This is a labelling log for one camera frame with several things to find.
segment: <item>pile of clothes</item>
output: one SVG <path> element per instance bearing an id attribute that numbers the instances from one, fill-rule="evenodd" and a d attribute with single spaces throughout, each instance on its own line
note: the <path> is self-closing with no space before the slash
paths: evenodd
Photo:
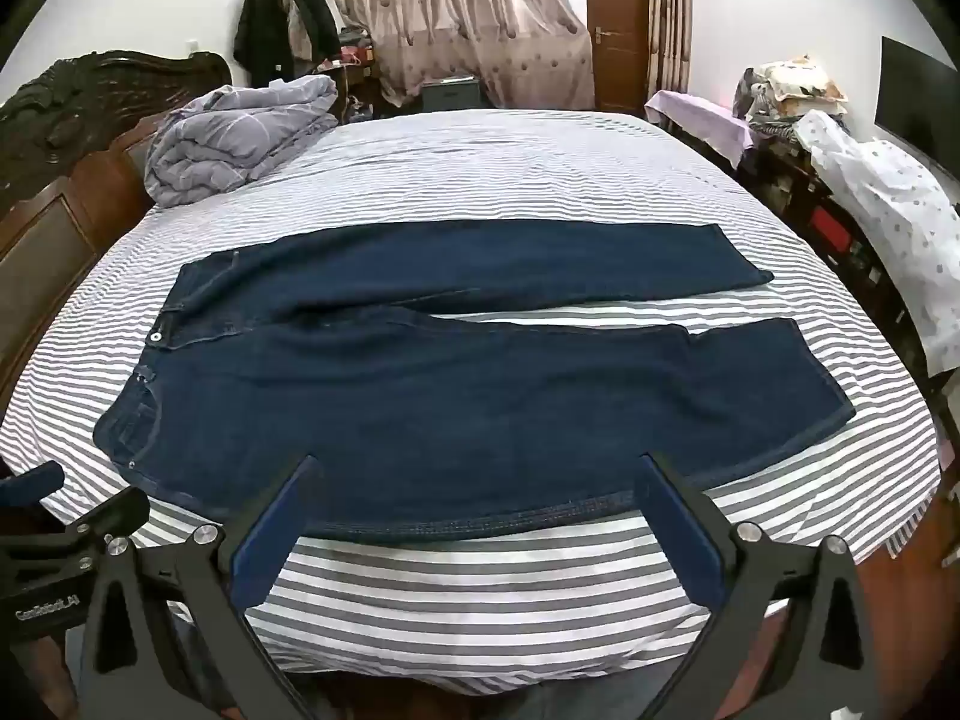
<path id="1" fill-rule="evenodd" d="M 244 0 L 233 57 L 251 86 L 292 81 L 338 56 L 340 36 L 326 0 Z"/>
<path id="2" fill-rule="evenodd" d="M 760 135 L 798 143 L 794 124 L 822 111 L 844 131 L 847 97 L 809 56 L 748 68 L 733 96 L 733 114 Z"/>

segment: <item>hanging clothes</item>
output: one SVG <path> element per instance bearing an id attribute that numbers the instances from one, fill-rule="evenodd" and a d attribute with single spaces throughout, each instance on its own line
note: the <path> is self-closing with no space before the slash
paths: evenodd
<path id="1" fill-rule="evenodd" d="M 251 86 L 294 79 L 294 55 L 287 37 L 283 0 L 244 0 L 233 57 L 250 73 Z"/>
<path id="2" fill-rule="evenodd" d="M 290 0 L 290 5 L 287 25 L 294 55 L 301 56 L 298 47 L 305 36 L 312 49 L 305 58 L 315 64 L 340 56 L 340 33 L 326 0 Z"/>

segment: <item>wooden door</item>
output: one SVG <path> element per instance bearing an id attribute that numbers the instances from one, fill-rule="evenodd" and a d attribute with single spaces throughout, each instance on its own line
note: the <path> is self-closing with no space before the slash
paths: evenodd
<path id="1" fill-rule="evenodd" d="M 647 101 L 650 0 L 587 0 L 596 109 L 643 113 Z"/>

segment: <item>jeans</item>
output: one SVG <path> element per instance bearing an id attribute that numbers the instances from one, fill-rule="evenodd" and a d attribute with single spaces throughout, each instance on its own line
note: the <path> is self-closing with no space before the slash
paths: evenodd
<path id="1" fill-rule="evenodd" d="M 635 509 L 635 459 L 701 488 L 822 440 L 853 406 L 795 322 L 690 335 L 437 319 L 672 298 L 770 274 L 715 227 L 364 225 L 181 270 L 94 440 L 147 493 L 228 519 L 294 457 L 312 536 L 481 538 Z"/>

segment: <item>storage box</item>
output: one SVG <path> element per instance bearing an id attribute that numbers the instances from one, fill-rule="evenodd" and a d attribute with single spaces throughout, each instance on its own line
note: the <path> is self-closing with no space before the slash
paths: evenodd
<path id="1" fill-rule="evenodd" d="M 424 113 L 484 107 L 480 81 L 476 76 L 453 76 L 442 81 L 429 81 L 422 86 L 421 93 L 424 96 Z"/>

